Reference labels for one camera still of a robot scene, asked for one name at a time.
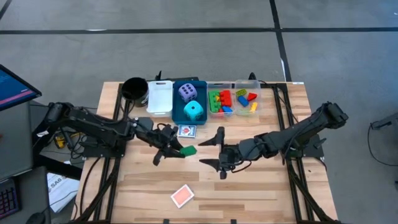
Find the keyboard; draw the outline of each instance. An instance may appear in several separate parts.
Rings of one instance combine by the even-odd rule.
[[[21,209],[17,197],[17,183],[7,179],[0,184],[0,220]]]

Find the wooden table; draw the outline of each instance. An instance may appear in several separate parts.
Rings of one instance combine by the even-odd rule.
[[[98,114],[113,117],[119,82],[104,83]],[[303,84],[287,84],[294,115],[305,119],[311,114]],[[183,146],[194,145],[212,138],[219,126],[226,131],[225,143],[236,144],[254,135],[279,130],[274,94],[262,89],[262,107],[257,117],[233,115],[230,119],[212,119],[198,126],[195,139],[179,138]],[[286,110],[284,120],[287,123]],[[134,108],[131,116],[148,116],[145,108]],[[154,118],[155,123],[173,123],[170,118]],[[228,174],[220,180],[218,173],[199,159],[217,158],[218,146],[197,147],[194,156],[185,159],[162,159],[159,166],[152,164],[156,148],[134,139],[128,142],[126,155],[121,160],[114,201],[112,223],[295,223],[287,169],[280,156],[259,159],[243,172]],[[76,202],[80,203],[81,188],[88,169],[95,158],[85,162]],[[83,206],[86,208],[97,194],[104,159],[95,165],[88,178]],[[337,219],[325,168],[312,158],[303,159],[308,188],[315,200],[330,217]],[[188,184],[195,197],[178,209],[170,196]],[[301,193],[300,206],[306,218]],[[101,218],[105,217],[108,193],[103,200]]]

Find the monitor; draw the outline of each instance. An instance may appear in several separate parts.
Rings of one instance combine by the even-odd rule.
[[[0,111],[41,95],[39,90],[0,65]]]

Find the playing card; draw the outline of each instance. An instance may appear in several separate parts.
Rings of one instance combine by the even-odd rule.
[[[172,196],[172,200],[177,206],[177,208],[181,208],[183,205],[185,205],[189,200],[193,198],[194,194],[191,191],[191,189],[188,187],[187,184],[182,186],[180,189],[178,189]]]
[[[185,138],[195,138],[197,135],[197,127],[195,125],[183,125],[178,126],[178,136]]]

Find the white plastic container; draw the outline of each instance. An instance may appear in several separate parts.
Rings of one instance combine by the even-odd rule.
[[[236,97],[236,92],[245,89],[247,93],[244,95],[245,98],[248,97],[249,93],[257,94],[257,98],[250,101],[249,105],[246,107],[238,101]],[[257,80],[236,80],[234,91],[231,93],[233,97],[233,104],[235,105],[235,113],[242,116],[253,116],[258,115],[261,110],[261,86],[260,82]],[[250,111],[251,105],[256,102],[257,108],[254,112]]]
[[[226,113],[213,113],[210,111],[210,105],[209,105],[209,91],[223,91],[223,90],[229,90],[230,92],[230,97],[231,97],[231,103],[232,107],[231,110],[232,112]],[[235,108],[234,108],[234,101],[232,99],[232,83],[231,82],[207,82],[207,103],[208,103],[208,108],[209,108],[209,114],[212,118],[230,118],[231,115],[234,113]]]
[[[155,118],[171,117],[173,110],[173,83],[153,81],[148,83],[147,112]]]

